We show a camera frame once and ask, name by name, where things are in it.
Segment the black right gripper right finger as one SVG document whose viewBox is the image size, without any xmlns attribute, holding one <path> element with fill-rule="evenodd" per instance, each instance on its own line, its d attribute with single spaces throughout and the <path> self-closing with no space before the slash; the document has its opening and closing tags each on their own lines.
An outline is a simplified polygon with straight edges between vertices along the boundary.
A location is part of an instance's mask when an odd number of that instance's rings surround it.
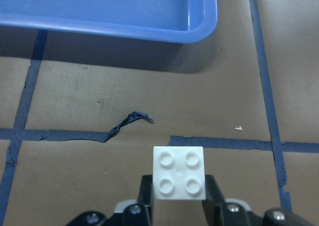
<svg viewBox="0 0 319 226">
<path fill-rule="evenodd" d="M 202 208 L 208 226 L 220 225 L 220 207 L 225 198 L 213 175 L 205 175 L 206 199 L 202 201 Z"/>
</svg>

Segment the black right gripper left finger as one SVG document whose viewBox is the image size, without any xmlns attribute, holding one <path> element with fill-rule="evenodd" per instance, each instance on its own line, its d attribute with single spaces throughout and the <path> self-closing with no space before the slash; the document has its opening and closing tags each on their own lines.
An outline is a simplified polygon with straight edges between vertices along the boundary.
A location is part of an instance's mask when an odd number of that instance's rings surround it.
<svg viewBox="0 0 319 226">
<path fill-rule="evenodd" d="M 146 217 L 146 226 L 153 224 L 153 176 L 143 175 L 138 194 L 138 204 L 143 207 L 143 214 Z"/>
</svg>

